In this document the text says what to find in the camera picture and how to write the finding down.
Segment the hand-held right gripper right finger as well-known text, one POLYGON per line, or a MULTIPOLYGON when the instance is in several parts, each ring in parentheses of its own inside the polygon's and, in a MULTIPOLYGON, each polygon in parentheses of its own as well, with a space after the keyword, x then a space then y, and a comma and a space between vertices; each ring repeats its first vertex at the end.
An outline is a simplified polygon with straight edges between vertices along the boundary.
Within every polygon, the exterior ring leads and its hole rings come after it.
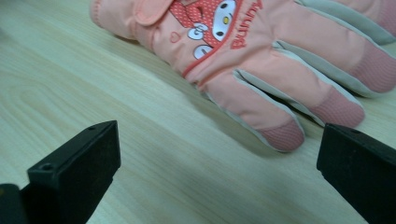
POLYGON ((369 224, 396 224, 396 149, 328 123, 317 169, 369 224))

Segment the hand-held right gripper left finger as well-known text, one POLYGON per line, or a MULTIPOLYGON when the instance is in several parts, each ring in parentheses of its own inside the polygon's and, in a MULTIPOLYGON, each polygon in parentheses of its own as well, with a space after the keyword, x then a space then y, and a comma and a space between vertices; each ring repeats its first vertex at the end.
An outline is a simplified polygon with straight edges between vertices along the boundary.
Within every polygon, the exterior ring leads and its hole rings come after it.
POLYGON ((86 224, 120 168, 115 120, 92 125, 28 169, 31 224, 86 224))

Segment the pink winter glove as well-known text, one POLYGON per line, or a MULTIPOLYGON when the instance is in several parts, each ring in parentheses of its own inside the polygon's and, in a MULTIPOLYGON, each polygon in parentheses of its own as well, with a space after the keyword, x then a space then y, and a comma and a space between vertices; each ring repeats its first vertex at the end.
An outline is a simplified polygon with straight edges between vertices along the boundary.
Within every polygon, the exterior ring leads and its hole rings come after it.
POLYGON ((356 127, 361 97, 396 88, 396 0, 92 0, 90 16, 279 151, 304 141, 297 112, 356 127))

